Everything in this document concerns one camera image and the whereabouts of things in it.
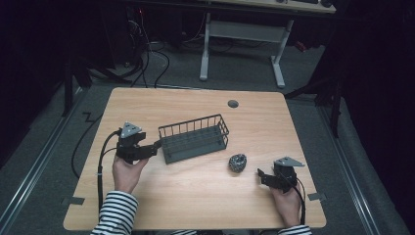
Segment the desk leg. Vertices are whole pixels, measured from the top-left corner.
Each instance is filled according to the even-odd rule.
[[[205,48],[202,55],[201,76],[200,80],[208,80],[208,40],[210,34],[210,13],[207,13],[207,23],[205,28]]]
[[[275,79],[277,80],[277,86],[279,88],[284,88],[285,87],[284,77],[283,77],[283,74],[281,73],[281,68],[280,68],[280,60],[281,60],[281,57],[283,55],[284,48],[287,44],[288,37],[290,36],[290,32],[291,32],[291,28],[293,27],[293,23],[294,23],[293,20],[288,21],[287,26],[286,26],[286,28],[284,30],[284,33],[283,33],[282,40],[281,40],[279,48],[278,48],[277,55],[271,57],[272,68],[274,68],[274,75],[275,75]]]

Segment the desk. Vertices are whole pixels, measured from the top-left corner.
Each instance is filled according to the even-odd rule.
[[[309,4],[289,0],[287,3],[278,3],[275,0],[209,0],[216,3],[239,4],[253,7],[275,8],[290,11],[306,11],[313,13],[329,13],[334,14],[336,9],[334,6],[330,8],[323,7],[320,3]],[[208,44],[211,36],[229,37],[245,40],[256,40],[278,43],[278,48],[274,56],[271,57],[271,65],[274,69],[274,75],[277,86],[285,87],[283,74],[281,73],[280,60],[283,55],[284,48],[290,36],[294,20],[288,20],[285,27],[266,26],[249,23],[229,23],[223,21],[211,21],[210,13],[207,13],[207,21],[205,27],[205,47],[202,55],[200,80],[208,79]]]
[[[236,100],[238,108],[228,107]],[[256,169],[272,174],[273,161],[289,156],[305,164],[296,168],[306,194],[315,193],[299,138],[281,93],[213,90],[116,88],[109,100],[74,196],[82,206],[70,205],[64,221],[68,230],[92,230],[98,222],[97,165],[106,138],[124,122],[143,128],[147,139],[159,139],[158,127],[221,114],[229,128],[226,150],[165,164],[162,149],[151,157],[133,192],[140,202],[134,229],[279,228],[268,187],[260,185]],[[115,146],[113,138],[108,149]],[[245,154],[248,164],[241,173],[228,167],[229,158]],[[103,160],[104,195],[114,189],[113,153]],[[306,223],[326,223],[319,201],[306,199]]]

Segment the striped shirt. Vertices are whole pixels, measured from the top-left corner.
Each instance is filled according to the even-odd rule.
[[[130,234],[137,212],[138,201],[131,194],[111,191],[100,211],[100,222],[91,234]],[[171,235],[195,235],[195,230],[177,230]],[[310,228],[306,225],[282,229],[278,235],[309,235]]]
[[[281,229],[278,235],[310,235],[311,230],[307,225],[298,225],[291,228]]]
[[[130,234],[138,202],[131,194],[111,191],[100,210],[100,222],[91,234]]]

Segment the wire basket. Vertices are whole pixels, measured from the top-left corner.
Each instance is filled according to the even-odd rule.
[[[159,127],[166,164],[224,150],[228,127],[222,115],[202,117]]]

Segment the black tape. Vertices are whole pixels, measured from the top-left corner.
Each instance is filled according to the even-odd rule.
[[[321,201],[325,201],[327,199],[327,197],[324,193],[322,193],[322,194],[313,193],[313,194],[308,194],[308,199],[310,201],[320,200],[320,202],[321,202]]]
[[[70,197],[69,198],[69,197],[65,197],[65,198],[62,199],[61,204],[63,206],[68,206],[70,204],[73,204],[73,205],[82,205],[84,201],[85,201],[84,198],[75,198],[75,197]]]

